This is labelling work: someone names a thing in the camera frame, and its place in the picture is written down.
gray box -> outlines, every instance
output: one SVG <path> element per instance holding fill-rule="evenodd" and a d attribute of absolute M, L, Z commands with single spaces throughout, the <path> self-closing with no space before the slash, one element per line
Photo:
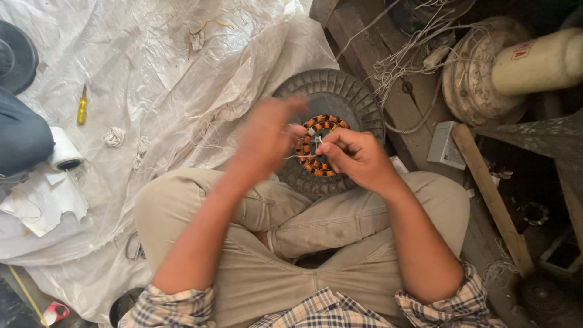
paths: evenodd
<path fill-rule="evenodd" d="M 458 124 L 454 121 L 437 124 L 429 154 L 427 154 L 428 162 L 442 163 L 460 170 L 466 169 L 466 161 L 451 136 L 451 129 Z"/>

beige pants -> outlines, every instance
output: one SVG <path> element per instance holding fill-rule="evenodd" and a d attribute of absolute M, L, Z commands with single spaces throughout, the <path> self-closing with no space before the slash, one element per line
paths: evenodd
<path fill-rule="evenodd" d="M 221 174 L 176 170 L 142 189 L 135 218 L 153 272 Z M 412 172 L 403 179 L 459 256 L 469 219 L 466 191 L 434 173 Z M 268 231 L 270 247 L 279 257 L 250 231 Z M 342 246 L 315 270 L 280 259 Z M 397 326 L 408 326 L 394 300 L 402 282 L 385 203 L 359 187 L 314 202 L 284 183 L 257 185 L 236 209 L 215 287 L 214 320 L 219 327 L 248 325 L 324 287 L 344 292 Z"/>

white tape roll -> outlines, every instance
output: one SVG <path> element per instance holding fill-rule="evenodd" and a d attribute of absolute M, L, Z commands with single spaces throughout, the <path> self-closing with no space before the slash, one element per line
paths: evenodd
<path fill-rule="evenodd" d="M 83 156 L 77 151 L 65 131 L 59 127 L 51 127 L 55 148 L 47 159 L 53 170 L 68 170 L 76 168 L 83 162 Z"/>

yellow screwdriver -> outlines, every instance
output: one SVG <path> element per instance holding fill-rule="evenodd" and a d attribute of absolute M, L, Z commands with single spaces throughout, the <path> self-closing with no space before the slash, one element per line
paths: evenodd
<path fill-rule="evenodd" d="M 87 119 L 87 85 L 83 85 L 83 95 L 79 99 L 79 109 L 77 110 L 77 124 L 85 124 L 85 119 Z"/>

hand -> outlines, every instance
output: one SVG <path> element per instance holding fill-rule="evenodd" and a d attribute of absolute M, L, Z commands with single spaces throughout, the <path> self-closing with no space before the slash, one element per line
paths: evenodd
<path fill-rule="evenodd" d="M 344 173 L 359 186 L 378 194 L 398 177 L 391 160 L 370 132 L 338 128 L 322 139 L 316 154 L 322 153 L 336 173 Z"/>
<path fill-rule="evenodd" d="M 303 95 L 260 100 L 252 109 L 226 175 L 237 179 L 237 183 L 246 188 L 245 192 L 281 168 L 293 141 L 306 134 L 303 126 L 287 125 L 286 122 L 292 114 L 307 108 L 307 99 Z"/>

